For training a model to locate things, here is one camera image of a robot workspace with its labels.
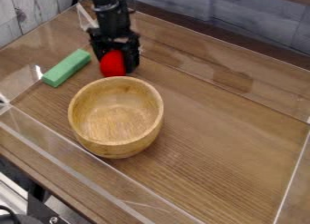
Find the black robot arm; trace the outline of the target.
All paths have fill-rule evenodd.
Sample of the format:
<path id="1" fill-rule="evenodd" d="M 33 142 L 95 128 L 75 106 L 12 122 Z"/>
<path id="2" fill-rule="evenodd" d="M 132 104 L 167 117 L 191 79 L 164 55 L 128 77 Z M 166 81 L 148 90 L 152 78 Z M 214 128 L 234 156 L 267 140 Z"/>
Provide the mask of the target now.
<path id="1" fill-rule="evenodd" d="M 139 66 L 139 34 L 131 29 L 125 0 L 92 0 L 97 27 L 89 27 L 89 43 L 105 77 L 123 76 Z"/>

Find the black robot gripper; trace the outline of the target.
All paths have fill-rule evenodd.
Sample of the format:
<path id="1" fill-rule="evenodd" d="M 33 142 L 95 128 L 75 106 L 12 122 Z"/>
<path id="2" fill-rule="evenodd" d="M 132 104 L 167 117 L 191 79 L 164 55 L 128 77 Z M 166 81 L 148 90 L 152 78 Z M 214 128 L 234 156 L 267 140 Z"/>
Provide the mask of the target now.
<path id="1" fill-rule="evenodd" d="M 89 43 L 100 60 L 111 49 L 123 50 L 124 69 L 131 73 L 139 66 L 139 34 L 131 30 L 127 4 L 95 5 L 97 27 L 89 27 Z"/>

